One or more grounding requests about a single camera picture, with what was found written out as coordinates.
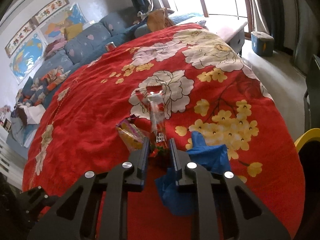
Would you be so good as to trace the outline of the blue plastic bag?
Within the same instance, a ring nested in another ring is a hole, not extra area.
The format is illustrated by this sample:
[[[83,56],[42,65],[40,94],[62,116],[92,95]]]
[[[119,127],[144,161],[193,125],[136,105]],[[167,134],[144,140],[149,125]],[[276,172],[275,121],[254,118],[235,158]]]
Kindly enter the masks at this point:
[[[226,145],[207,146],[204,137],[199,132],[192,132],[193,148],[188,150],[191,162],[187,163],[186,174],[200,179],[201,175],[209,176],[209,172],[224,174],[231,170]],[[193,194],[182,192],[176,186],[173,169],[155,180],[162,203],[173,215],[187,216],[194,211]]]

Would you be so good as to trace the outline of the purple yellow snack wrapper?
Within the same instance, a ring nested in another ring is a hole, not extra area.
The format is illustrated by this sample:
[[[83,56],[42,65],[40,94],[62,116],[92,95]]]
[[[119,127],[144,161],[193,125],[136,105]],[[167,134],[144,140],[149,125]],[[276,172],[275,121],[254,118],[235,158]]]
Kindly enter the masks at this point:
[[[149,137],[147,131],[135,125],[136,119],[137,116],[133,114],[116,124],[118,135],[130,152],[142,149],[144,138]]]

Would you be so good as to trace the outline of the red clear snack wrapper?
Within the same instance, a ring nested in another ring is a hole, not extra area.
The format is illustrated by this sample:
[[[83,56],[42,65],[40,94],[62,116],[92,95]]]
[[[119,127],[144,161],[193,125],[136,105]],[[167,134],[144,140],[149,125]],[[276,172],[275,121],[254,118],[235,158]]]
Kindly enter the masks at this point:
[[[151,122],[150,157],[152,158],[155,158],[160,154],[166,154],[169,149],[165,128],[166,118],[163,90],[162,85],[152,85],[135,91],[135,95],[143,106],[147,108],[149,113]]]

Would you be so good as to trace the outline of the yellow rimmed trash bin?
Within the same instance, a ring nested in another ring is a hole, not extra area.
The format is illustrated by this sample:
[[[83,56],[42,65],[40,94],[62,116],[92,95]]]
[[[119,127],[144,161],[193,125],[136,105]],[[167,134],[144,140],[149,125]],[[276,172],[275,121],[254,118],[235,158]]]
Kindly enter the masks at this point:
[[[297,152],[299,152],[302,149],[302,147],[306,145],[308,142],[312,141],[320,142],[319,128],[312,128],[308,130],[295,141],[295,147]]]

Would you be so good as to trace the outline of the patterned orange blanket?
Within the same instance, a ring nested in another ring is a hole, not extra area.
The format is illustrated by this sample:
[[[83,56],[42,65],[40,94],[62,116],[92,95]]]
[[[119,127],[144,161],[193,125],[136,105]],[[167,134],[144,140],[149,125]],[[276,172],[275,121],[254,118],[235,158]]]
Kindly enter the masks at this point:
[[[43,104],[45,98],[65,79],[67,79],[70,70],[65,72],[61,66],[50,70],[40,78],[29,78],[22,89],[16,95],[17,105],[26,105],[27,107]]]

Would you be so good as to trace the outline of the world map poster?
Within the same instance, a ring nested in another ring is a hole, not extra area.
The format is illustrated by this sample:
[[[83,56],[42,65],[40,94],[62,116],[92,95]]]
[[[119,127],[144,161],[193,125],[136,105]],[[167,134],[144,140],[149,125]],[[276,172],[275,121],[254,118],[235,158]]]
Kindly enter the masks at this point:
[[[43,62],[46,45],[42,36],[35,32],[18,47],[9,65],[18,84]]]

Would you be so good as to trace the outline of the blue storage stool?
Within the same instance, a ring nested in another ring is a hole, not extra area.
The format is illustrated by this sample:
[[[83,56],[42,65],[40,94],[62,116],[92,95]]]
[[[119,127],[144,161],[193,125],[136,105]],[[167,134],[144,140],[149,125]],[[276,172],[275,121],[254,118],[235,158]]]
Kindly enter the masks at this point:
[[[252,31],[251,41],[253,51],[262,57],[271,57],[274,49],[274,38],[262,31]]]

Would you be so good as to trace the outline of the framed calligraphy left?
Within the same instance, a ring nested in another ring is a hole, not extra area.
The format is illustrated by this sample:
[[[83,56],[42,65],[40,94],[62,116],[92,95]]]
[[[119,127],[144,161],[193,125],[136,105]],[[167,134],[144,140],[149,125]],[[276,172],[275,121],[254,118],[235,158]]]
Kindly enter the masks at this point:
[[[12,39],[5,46],[5,51],[8,58],[11,58],[13,53],[19,45],[34,31],[34,24],[32,20],[26,22],[20,30],[12,37]]]

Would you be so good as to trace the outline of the framed calligraphy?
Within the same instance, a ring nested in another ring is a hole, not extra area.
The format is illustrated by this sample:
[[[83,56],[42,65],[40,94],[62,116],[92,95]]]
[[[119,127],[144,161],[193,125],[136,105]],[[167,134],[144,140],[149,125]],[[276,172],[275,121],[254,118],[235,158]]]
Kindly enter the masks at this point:
[[[5,51],[8,58],[11,58],[13,53],[19,45],[34,31],[34,24],[32,20],[26,22],[20,30],[12,37],[12,39],[5,46]]]
[[[53,0],[40,9],[32,18],[33,24],[39,26],[46,19],[54,15],[60,9],[69,5],[69,0]]]

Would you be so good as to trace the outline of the china map poster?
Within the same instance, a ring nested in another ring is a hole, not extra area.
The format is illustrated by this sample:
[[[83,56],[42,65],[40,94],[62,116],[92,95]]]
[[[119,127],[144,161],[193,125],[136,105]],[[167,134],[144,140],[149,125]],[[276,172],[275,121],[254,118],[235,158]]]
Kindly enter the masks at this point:
[[[84,25],[87,23],[87,19],[84,17],[79,4],[73,3],[46,20],[45,24],[40,28],[40,31],[46,41],[52,43],[64,37],[65,28],[79,23]]]

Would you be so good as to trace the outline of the red drink can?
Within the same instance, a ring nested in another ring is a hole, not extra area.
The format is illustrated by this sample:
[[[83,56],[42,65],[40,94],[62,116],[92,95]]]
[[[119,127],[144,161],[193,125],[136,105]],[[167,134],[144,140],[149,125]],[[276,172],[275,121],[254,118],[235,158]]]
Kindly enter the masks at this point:
[[[108,42],[105,45],[105,49],[107,52],[110,52],[110,51],[114,50],[115,48],[116,48],[116,45],[114,44],[114,42]]]

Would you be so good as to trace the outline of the yellow cushion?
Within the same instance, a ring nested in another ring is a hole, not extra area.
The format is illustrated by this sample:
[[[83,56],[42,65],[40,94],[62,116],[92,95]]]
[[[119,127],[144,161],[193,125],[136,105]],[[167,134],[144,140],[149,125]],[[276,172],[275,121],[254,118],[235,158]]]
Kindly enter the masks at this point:
[[[83,24],[77,23],[74,25],[71,25],[70,27],[65,28],[65,39],[67,41],[75,38],[78,34],[80,34],[83,31]]]

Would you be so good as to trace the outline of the blue sectional sofa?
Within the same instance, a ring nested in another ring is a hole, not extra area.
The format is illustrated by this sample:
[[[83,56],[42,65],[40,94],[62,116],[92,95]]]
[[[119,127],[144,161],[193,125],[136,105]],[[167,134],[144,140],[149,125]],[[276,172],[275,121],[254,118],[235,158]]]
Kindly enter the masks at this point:
[[[137,13],[133,7],[111,12],[103,17],[98,23],[91,25],[83,30],[75,38],[66,43],[63,49],[50,57],[41,64],[33,79],[43,77],[50,70],[61,66],[65,72],[70,70],[69,75],[75,72],[84,64],[89,64],[106,53],[105,45],[108,42],[114,42],[116,46],[131,41],[134,38],[141,37],[150,33],[146,23],[138,24],[134,27]],[[203,16],[195,12],[188,13],[169,13],[169,18],[178,24],[182,21],[196,16]],[[44,100],[43,107],[47,109],[50,105],[53,95],[61,87],[58,85]],[[11,114],[11,129],[6,143],[9,147],[19,154],[25,160],[28,159],[28,151],[39,125],[27,124],[22,121],[16,110]]]

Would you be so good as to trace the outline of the framed calligraphy right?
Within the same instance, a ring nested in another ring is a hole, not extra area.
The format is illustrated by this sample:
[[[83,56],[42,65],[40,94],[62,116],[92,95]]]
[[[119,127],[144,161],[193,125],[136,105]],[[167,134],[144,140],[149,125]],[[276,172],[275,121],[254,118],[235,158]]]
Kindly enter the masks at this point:
[[[33,24],[39,26],[46,19],[54,15],[60,9],[69,5],[69,0],[53,0],[40,9],[32,18]]]

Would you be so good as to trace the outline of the dark right curtain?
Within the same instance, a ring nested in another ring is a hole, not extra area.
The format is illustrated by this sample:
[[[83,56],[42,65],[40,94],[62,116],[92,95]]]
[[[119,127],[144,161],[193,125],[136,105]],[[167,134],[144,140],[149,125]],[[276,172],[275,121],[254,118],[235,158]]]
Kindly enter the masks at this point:
[[[293,55],[298,37],[297,0],[257,0],[265,29],[274,48]]]

